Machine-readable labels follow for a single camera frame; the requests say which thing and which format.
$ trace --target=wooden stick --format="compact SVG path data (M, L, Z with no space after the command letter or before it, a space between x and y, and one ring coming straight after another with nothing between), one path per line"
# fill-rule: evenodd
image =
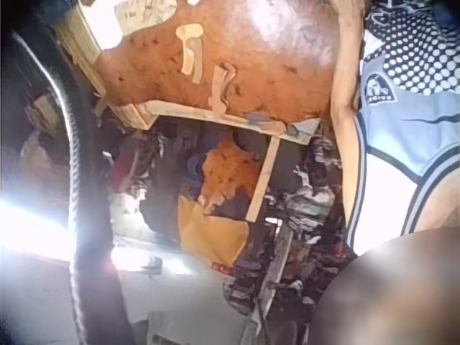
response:
M142 104L137 104L136 108L142 113L148 113L152 115L160 116L174 116L182 117L184 119L195 119L201 121L216 122L217 124L226 124L228 126L251 129L261 134L267 134L289 142L295 142L301 145L308 145L310 142L311 135L300 133L297 137L291 137L287 134L279 134L271 130L265 130L258 124L250 124L247 119L233 115L220 115L212 110L193 108L192 106L184 106L182 104L170 103L164 101L148 101ZM318 126L319 119L308 120L312 122L312 127Z
M275 165L276 154L279 146L280 138L272 137L267 154L265 155L265 161L262 166L262 171L260 172L259 180L257 181L256 190L252 196L251 204L249 205L249 209L247 211L247 221L255 222L257 220L260 207L262 206L262 201L265 197L265 192L267 191L268 182L270 181L270 176L272 175L273 166Z

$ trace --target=wooden plank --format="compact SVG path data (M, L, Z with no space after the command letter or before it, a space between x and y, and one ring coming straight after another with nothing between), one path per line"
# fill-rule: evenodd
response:
M276 155L280 147L280 138L272 137L270 145L265 155L265 161L260 172L259 180L257 181L256 190L252 196L251 204L247 211L246 220L255 222L259 215L260 206L265 197L267 191L268 181L272 175L273 165L275 164Z
M53 134L56 133L59 122L61 121L60 115L56 112L53 106L54 100L50 94L43 95L35 100L33 106L37 109L47 122L47 129Z
M104 97L106 90L101 77L93 69L93 64L101 53L101 48L83 16L80 4L69 11L64 20L55 25L54 29L59 43L72 56L74 63L80 67L99 95ZM156 119L156 116L149 114L142 116L133 105L110 107L127 127L146 130L152 126Z
M212 110L193 108L192 106L184 106L182 104L164 102L164 101L148 101L143 104L138 104L136 107L139 111L150 113L151 115L166 115L182 117L185 119L195 119L201 121L211 121L218 124L226 124L228 126L251 129L261 134L267 134L273 137L278 137L290 142L296 142L301 145L307 145L310 142L311 135L300 133L298 137L291 137L287 134L280 134L278 130L264 129L257 124L251 124L247 119L232 115L220 115Z
M282 273L285 269L286 262L290 251L291 244L293 242L294 231L289 229L288 225L283 224L281 226L280 234L278 235L277 242L275 245L275 259L268 267L267 274L265 275L264 281L262 282L262 288L259 292L260 306L262 308L262 315L266 318L270 307L272 306L273 298L276 291L267 288L269 281L280 282ZM249 321L244 327L243 336L241 338L240 345L252 345L256 344L256 337L259 335L262 329L260 323L259 312L257 307L252 311Z

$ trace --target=white wall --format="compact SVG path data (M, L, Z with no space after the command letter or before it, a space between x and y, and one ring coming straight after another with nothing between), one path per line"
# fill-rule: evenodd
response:
M77 344L68 267L0 250L2 316L26 344ZM226 304L221 277L198 260L179 256L190 275L165 271L148 278L139 272L121 273L129 320L163 312L158 333L167 339L183 345L238 344L244 318Z

